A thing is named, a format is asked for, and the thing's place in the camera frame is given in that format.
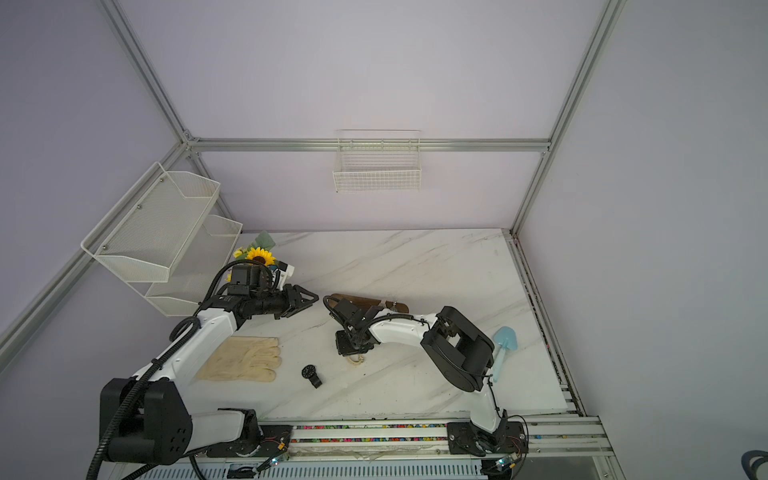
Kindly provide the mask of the wooden watch stand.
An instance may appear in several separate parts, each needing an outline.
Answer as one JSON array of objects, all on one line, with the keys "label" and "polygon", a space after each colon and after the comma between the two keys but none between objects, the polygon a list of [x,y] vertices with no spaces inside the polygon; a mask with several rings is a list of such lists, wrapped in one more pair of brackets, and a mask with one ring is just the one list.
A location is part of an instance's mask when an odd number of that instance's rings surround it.
[{"label": "wooden watch stand", "polygon": [[398,303],[392,300],[361,297],[341,293],[333,293],[331,295],[327,295],[326,298],[326,303],[331,307],[335,307],[340,301],[344,300],[364,311],[367,311],[374,306],[378,306],[397,313],[408,314],[410,312],[409,307],[406,304]]}]

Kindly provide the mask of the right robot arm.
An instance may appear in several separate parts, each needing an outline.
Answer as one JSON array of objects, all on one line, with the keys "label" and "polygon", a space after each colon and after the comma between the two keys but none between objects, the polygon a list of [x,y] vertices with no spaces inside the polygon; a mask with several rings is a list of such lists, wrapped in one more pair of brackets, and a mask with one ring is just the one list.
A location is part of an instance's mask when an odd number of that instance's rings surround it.
[{"label": "right robot arm", "polygon": [[448,383],[470,396],[470,420],[449,428],[451,446],[476,456],[502,450],[509,416],[494,392],[495,344],[459,310],[445,306],[416,315],[396,310],[393,303],[364,305],[339,294],[325,296],[323,305],[340,325],[335,334],[340,355],[362,355],[390,343],[417,347]]}]

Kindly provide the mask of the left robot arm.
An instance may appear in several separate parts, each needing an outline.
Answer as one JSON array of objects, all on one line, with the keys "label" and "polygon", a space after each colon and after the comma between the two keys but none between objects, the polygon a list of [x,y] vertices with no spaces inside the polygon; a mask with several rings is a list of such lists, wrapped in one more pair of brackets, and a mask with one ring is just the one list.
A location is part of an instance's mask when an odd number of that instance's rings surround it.
[{"label": "left robot arm", "polygon": [[214,276],[194,313],[169,335],[168,347],[127,378],[114,378],[100,394],[99,443],[86,476],[106,462],[137,463],[137,478],[160,465],[211,448],[240,456],[266,437],[252,409],[219,407],[193,414],[184,393],[215,351],[254,316],[289,318],[314,305],[317,294],[289,283],[292,266],[235,260]]}]

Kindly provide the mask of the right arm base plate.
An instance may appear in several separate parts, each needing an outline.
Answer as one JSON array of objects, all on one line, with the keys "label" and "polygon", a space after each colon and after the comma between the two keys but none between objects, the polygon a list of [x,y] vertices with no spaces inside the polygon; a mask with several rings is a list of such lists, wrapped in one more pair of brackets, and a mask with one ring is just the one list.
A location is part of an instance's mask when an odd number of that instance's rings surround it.
[{"label": "right arm base plate", "polygon": [[471,422],[449,422],[446,425],[451,454],[485,457],[489,454],[527,454],[528,437],[522,422],[503,421],[489,433]]}]

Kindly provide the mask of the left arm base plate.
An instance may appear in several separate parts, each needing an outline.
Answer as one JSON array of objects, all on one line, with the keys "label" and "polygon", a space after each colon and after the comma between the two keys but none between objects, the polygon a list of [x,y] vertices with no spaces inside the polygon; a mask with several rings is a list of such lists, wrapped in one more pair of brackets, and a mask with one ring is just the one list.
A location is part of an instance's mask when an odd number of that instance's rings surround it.
[{"label": "left arm base plate", "polygon": [[208,458],[271,458],[285,453],[290,445],[293,426],[261,425],[255,436],[209,447]]}]

